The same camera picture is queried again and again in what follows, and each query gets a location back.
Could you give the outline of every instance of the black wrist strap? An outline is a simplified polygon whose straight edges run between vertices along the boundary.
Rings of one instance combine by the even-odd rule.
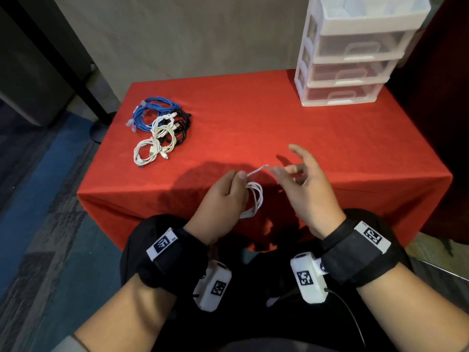
[[[363,286],[405,262],[407,256],[392,229],[377,215],[344,210],[347,219],[322,241],[321,261],[340,284]]]
[[[157,256],[153,259],[149,251]],[[161,287],[176,296],[192,296],[207,269],[207,251],[205,244],[184,229],[169,229],[147,250],[149,254],[138,266],[137,273],[149,287]]]

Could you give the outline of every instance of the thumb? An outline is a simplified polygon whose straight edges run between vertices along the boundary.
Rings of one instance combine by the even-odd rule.
[[[235,197],[240,203],[244,200],[244,193],[246,191],[246,183],[248,176],[245,171],[236,173],[231,182],[230,196]]]
[[[271,172],[280,185],[285,189],[287,195],[290,193],[293,194],[294,191],[300,189],[300,186],[295,183],[293,177],[285,170],[285,168],[277,165],[271,169]]]

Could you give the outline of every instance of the blue carpet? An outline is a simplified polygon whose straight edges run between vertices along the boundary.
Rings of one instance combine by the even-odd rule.
[[[31,176],[0,218],[0,298],[47,215],[63,180],[89,141],[91,122],[70,114]]]
[[[36,332],[32,351],[50,352],[119,290],[120,255],[114,243],[86,216]]]

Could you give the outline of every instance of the table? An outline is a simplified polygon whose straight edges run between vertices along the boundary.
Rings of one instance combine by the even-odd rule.
[[[382,217],[400,242],[411,242],[451,182],[451,173],[386,88],[375,103],[302,107],[294,71],[133,83],[78,190],[85,210],[119,247],[142,219],[171,213],[190,218],[211,185],[231,169],[296,163],[287,145],[307,148],[325,171],[342,208]],[[149,133],[125,124],[143,99],[167,97],[193,114],[186,141],[145,167],[133,150]],[[257,215],[240,220],[236,240],[272,250],[302,226],[275,179],[252,177],[264,188]]]

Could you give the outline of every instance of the black pants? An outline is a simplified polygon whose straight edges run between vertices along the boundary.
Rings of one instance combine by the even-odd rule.
[[[152,216],[132,232],[120,260],[121,283],[136,272],[145,251],[172,227],[186,220],[172,215]],[[213,313],[198,309],[193,299],[178,299],[155,343],[156,351],[198,351],[254,337],[283,337],[338,351],[363,349],[360,334],[346,306],[329,294],[322,304],[309,305],[301,298],[290,259],[301,252],[321,255],[319,240],[299,243],[294,249],[258,254],[248,265],[233,252],[219,252],[219,260],[233,272],[225,295]],[[369,351],[396,351],[356,289],[337,284],[328,275],[327,286],[347,303],[360,326]],[[270,297],[279,299],[266,308]]]

